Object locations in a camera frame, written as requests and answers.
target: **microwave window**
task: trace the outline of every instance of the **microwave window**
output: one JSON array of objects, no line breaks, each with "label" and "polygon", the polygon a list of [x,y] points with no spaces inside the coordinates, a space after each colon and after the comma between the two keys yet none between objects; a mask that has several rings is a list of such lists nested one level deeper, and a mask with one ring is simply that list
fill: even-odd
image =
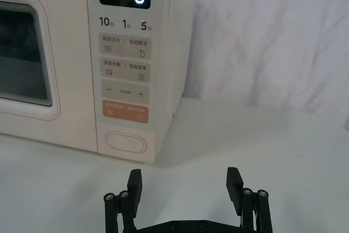
[{"label": "microwave window", "polygon": [[52,106],[38,14],[0,2],[0,98]]}]

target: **oval button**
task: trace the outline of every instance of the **oval button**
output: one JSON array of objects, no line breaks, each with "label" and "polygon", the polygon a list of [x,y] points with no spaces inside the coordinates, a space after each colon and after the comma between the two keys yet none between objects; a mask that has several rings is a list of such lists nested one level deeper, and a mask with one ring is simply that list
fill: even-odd
[{"label": "oval button", "polygon": [[147,148],[147,144],[139,136],[120,133],[109,132],[105,135],[105,142],[116,150],[142,154]]}]

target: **white table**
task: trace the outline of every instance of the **white table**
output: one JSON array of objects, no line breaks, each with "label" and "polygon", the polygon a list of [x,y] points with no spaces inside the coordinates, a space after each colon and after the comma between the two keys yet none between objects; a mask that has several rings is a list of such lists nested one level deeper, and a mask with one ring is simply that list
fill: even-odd
[{"label": "white table", "polygon": [[103,196],[141,168],[135,220],[239,225],[228,166],[270,193],[274,232],[348,232],[349,133],[318,116],[183,99],[154,165],[0,136],[1,233],[104,232]]}]

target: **white microwave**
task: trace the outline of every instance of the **white microwave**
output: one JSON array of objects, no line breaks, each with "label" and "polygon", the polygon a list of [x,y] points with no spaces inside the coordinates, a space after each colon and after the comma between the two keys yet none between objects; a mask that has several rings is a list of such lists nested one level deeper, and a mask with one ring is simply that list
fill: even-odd
[{"label": "white microwave", "polygon": [[0,133],[152,163],[194,0],[0,0]]}]

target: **screw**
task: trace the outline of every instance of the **screw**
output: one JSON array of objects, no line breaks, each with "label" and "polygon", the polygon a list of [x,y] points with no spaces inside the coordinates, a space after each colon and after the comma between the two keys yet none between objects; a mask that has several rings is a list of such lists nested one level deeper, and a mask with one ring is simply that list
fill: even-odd
[{"label": "screw", "polygon": [[259,194],[260,196],[262,196],[262,197],[268,196],[268,193],[265,192],[264,190],[259,191],[258,194]]},{"label": "screw", "polygon": [[245,190],[244,190],[244,194],[245,194],[245,195],[251,195],[252,192],[251,192],[251,190],[249,190],[249,189],[245,189]]},{"label": "screw", "polygon": [[129,195],[129,193],[127,193],[127,192],[121,193],[121,197],[122,197],[122,198],[126,198],[128,195]]},{"label": "screw", "polygon": [[114,196],[112,194],[105,196],[105,200],[111,200],[112,198],[114,198]]},{"label": "screw", "polygon": [[201,221],[200,222],[200,229],[204,229],[204,228],[207,228],[207,227],[208,227],[207,221]]},{"label": "screw", "polygon": [[179,228],[179,223],[177,221],[174,221],[171,223],[171,228],[172,229],[178,229]]}]

